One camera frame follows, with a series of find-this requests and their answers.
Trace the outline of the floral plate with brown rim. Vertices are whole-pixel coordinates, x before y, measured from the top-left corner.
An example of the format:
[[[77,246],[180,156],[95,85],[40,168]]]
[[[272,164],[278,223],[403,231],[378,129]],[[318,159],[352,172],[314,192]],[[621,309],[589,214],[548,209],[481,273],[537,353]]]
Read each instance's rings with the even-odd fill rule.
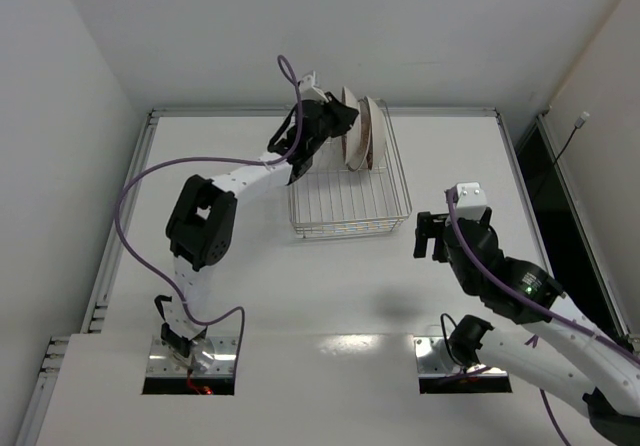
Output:
[[[344,164],[349,170],[356,171],[359,168],[358,151],[361,142],[360,106],[358,100],[356,99],[356,96],[347,87],[342,88],[341,97],[343,103],[347,107],[354,109],[357,112],[356,119],[354,120],[351,128],[342,137],[342,153]]]

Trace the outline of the cream plate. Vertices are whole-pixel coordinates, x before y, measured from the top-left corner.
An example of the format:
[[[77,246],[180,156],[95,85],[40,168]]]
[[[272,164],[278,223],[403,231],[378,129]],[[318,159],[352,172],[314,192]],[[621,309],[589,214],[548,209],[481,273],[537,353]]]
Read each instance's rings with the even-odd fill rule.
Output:
[[[386,122],[384,114],[377,102],[366,97],[370,118],[370,145],[367,156],[368,168],[375,169],[383,159],[386,151]]]

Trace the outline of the orange sunburst plate teal rim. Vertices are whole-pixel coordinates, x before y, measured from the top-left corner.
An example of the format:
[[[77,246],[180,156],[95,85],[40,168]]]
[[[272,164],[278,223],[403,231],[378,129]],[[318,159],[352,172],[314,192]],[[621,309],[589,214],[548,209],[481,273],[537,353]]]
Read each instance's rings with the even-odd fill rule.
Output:
[[[367,96],[361,100],[361,103],[363,106],[363,129],[367,133],[366,154],[363,160],[363,166],[371,170],[373,167],[373,113]]]

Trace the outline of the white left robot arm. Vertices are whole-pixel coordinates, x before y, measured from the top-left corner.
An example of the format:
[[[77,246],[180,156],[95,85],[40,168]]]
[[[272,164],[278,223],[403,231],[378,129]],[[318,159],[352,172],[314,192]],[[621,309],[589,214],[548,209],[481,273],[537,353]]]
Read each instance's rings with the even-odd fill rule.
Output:
[[[175,356],[194,363],[203,349],[206,327],[191,317],[206,295],[215,265],[231,246],[238,208],[300,179],[324,143],[345,135],[358,118],[356,109],[336,99],[304,100],[302,110],[291,110],[255,165],[187,179],[166,226],[178,299],[173,310],[163,313],[161,339]]]

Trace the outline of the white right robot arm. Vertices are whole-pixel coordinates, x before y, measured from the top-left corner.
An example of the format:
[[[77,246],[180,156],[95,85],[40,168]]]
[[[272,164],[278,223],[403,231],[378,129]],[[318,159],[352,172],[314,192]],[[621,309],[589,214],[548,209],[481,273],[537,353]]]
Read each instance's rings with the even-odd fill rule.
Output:
[[[542,445],[549,396],[581,416],[573,440],[639,441],[639,362],[601,333],[550,276],[509,141],[491,118],[406,118],[395,125],[409,190],[436,224],[399,242],[322,255],[319,288],[334,332],[376,340],[359,410],[384,445]],[[414,337],[456,314],[448,353],[506,368],[540,392],[508,400],[418,397]]]

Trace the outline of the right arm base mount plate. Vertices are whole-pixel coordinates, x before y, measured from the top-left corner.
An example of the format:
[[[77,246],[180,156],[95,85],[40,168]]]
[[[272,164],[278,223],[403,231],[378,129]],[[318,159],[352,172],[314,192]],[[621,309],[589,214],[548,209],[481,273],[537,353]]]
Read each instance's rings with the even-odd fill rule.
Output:
[[[507,377],[506,371],[483,364],[462,367],[449,357],[442,336],[415,336],[414,352],[419,379],[448,380],[472,377]]]

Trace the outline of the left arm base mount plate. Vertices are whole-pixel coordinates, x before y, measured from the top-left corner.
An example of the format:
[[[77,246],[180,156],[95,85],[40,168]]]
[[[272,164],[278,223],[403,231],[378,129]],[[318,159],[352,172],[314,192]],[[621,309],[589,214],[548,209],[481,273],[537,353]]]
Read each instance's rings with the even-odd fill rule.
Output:
[[[174,352],[169,345],[154,336],[147,365],[147,378],[185,378],[188,371],[196,379],[231,379],[238,349],[238,337],[207,336],[196,341],[188,358]]]

